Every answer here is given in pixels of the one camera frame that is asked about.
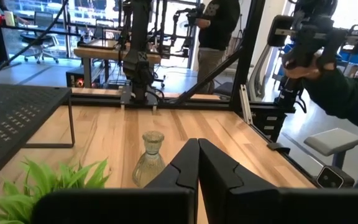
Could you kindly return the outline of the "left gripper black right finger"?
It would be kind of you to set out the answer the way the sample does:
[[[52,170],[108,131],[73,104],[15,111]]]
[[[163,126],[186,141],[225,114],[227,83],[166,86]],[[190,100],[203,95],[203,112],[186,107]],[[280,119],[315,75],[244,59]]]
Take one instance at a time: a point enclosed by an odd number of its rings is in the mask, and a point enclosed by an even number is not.
[[[199,179],[210,223],[358,224],[358,189],[276,187],[207,139]]]

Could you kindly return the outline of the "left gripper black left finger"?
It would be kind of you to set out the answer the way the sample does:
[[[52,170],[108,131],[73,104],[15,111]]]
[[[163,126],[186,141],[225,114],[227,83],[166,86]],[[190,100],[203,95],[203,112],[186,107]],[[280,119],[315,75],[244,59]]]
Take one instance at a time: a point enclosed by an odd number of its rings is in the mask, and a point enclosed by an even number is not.
[[[196,223],[200,145],[188,140],[143,189],[66,189],[42,197],[33,223]]]

